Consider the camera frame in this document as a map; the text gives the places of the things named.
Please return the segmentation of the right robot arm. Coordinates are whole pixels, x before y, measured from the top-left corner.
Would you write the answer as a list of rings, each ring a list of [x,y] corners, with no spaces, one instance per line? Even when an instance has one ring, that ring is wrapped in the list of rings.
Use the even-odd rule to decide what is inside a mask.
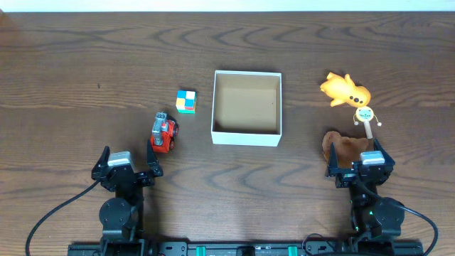
[[[348,241],[348,249],[374,255],[396,255],[395,238],[401,235],[405,219],[402,204],[378,195],[377,187],[389,179],[395,161],[373,140],[373,150],[360,154],[348,168],[338,165],[336,145],[331,144],[327,177],[335,178],[336,188],[348,188],[350,221],[356,236]]]

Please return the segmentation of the multicoloured puzzle cube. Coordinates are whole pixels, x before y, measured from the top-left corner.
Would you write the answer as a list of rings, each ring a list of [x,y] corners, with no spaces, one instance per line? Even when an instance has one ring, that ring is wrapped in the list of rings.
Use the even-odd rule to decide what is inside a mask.
[[[196,92],[188,90],[179,90],[176,96],[176,109],[179,113],[195,114],[196,113]]]

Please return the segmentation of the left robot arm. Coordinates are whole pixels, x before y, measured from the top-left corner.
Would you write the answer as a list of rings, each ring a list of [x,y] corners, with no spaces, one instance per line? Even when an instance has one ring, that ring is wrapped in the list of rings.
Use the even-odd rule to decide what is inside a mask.
[[[115,193],[100,208],[102,224],[100,255],[147,255],[149,242],[143,238],[143,188],[153,186],[164,174],[151,141],[146,141],[147,171],[136,172],[128,151],[112,153],[108,146],[92,169],[91,177]]]

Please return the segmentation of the red toy truck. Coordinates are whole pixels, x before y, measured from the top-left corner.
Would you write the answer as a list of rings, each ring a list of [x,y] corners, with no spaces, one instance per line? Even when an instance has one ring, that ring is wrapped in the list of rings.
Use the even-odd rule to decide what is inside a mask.
[[[179,125],[173,117],[165,112],[157,112],[150,138],[154,152],[167,154],[173,150],[178,132]]]

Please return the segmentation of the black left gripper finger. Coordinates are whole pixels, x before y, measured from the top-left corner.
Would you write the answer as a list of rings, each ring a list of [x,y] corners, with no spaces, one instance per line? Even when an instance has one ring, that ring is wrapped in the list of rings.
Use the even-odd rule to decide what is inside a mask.
[[[150,169],[153,172],[160,172],[161,166],[159,164],[159,160],[156,158],[156,155],[153,150],[153,146],[150,140],[146,141],[146,162]]]
[[[97,163],[92,169],[93,173],[102,173],[102,171],[108,167],[108,159],[110,155],[110,149],[108,146],[105,146],[101,157],[98,159]]]

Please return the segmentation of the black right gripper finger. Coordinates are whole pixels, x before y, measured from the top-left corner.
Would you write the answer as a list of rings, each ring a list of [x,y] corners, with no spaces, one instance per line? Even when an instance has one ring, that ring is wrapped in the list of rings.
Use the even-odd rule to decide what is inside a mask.
[[[338,169],[338,159],[336,156],[336,146],[335,143],[331,143],[330,154],[328,158],[327,171],[336,171]]]
[[[382,154],[385,164],[394,164],[393,158],[384,150],[377,138],[373,139],[373,149],[379,151]]]

